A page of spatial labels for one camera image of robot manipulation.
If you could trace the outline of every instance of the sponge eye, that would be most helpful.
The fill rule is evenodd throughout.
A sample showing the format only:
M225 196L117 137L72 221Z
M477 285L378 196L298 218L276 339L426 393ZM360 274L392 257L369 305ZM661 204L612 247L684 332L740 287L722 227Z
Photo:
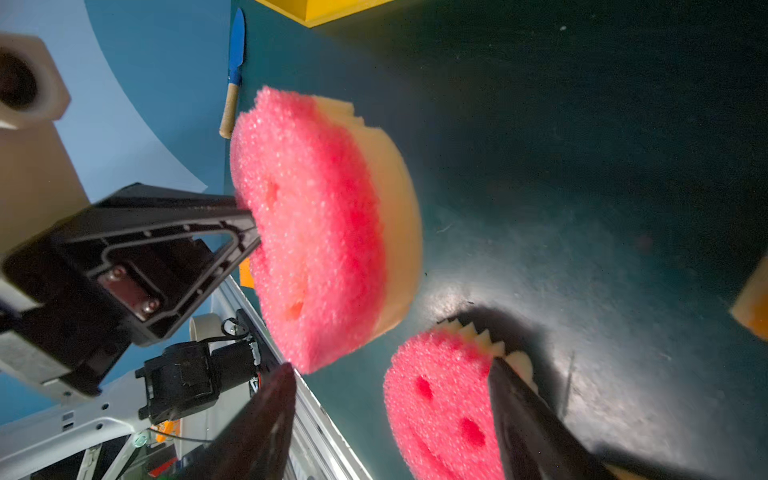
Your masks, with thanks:
M429 382L423 376L416 379L416 392L424 400L432 401L432 387L429 386Z
M459 428L462 432L462 438L469 445L478 448L485 446L485 434L482 432L477 423L473 422L467 417L464 417L461 422L459 422Z

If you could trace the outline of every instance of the white plastic part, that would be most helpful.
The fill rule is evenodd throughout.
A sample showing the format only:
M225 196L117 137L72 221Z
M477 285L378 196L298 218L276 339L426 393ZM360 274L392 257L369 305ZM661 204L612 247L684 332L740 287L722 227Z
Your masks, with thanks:
M0 128L20 130L61 118L69 105L69 92L45 43L30 35L0 33L0 51L24 62L37 85L35 99L26 108L0 102Z
M192 317L190 320L190 338L195 342L222 336L222 319L234 316L233 313L230 314L231 309L224 307L222 304L219 290L214 292L212 300L211 309L213 312ZM234 341L212 342L209 346L211 351L213 351L231 343L234 343ZM243 383L226 392L222 392L213 406L179 420L178 435L188 439L213 440L240 413L240 410L248 403L248 400L250 400L248 383ZM178 458L182 458L200 445L199 442L187 440L174 440L174 444L176 445Z

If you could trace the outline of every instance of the smiley face sponge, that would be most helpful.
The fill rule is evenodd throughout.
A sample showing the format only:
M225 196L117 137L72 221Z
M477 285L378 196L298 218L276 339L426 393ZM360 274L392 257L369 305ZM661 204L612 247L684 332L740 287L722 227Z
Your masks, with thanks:
M398 349L384 379L389 426L417 480L504 480L488 373L503 342L471 323L440 323ZM505 357L534 390L531 360Z
M418 289L419 206L397 147L351 104L264 88L230 168L262 245L250 257L280 351L311 373L397 325Z

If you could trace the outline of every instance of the cable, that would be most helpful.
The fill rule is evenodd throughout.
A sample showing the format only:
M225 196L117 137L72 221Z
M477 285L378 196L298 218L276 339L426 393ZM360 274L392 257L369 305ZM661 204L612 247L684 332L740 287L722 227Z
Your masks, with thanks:
M233 324L239 326L241 329L244 329L245 333L241 333L240 335L233 335L233 334L227 332L224 329L224 325L227 323L227 321L230 321ZM230 341L230 340L242 340L245 337L250 335L250 327L248 325L243 325L238 318L232 317L232 318L228 318L228 319L224 320L221 323L221 332L222 332L223 336L212 336L212 337L207 338L207 339L198 340L198 342L199 343L213 343L213 342L226 342L226 341Z
M202 440L202 439L188 439L187 437L180 437L179 435L172 435L170 433L163 433L160 430L155 429L147 429L151 430L152 432L157 433L158 435L165 435L167 437L171 437L172 439L179 439L179 440L186 440L187 442L197 442L197 443L213 443L213 440Z

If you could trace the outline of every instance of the dark green table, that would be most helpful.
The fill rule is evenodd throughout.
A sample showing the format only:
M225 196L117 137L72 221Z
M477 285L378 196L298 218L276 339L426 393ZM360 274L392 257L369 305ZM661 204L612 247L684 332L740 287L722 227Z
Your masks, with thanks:
M389 358L454 315L529 351L602 458L768 478L768 344L727 313L768 247L768 11L668 3L396 0L307 30L234 2L240 108L263 84L352 101L419 196L408 319L307 380L374 478L409 478Z

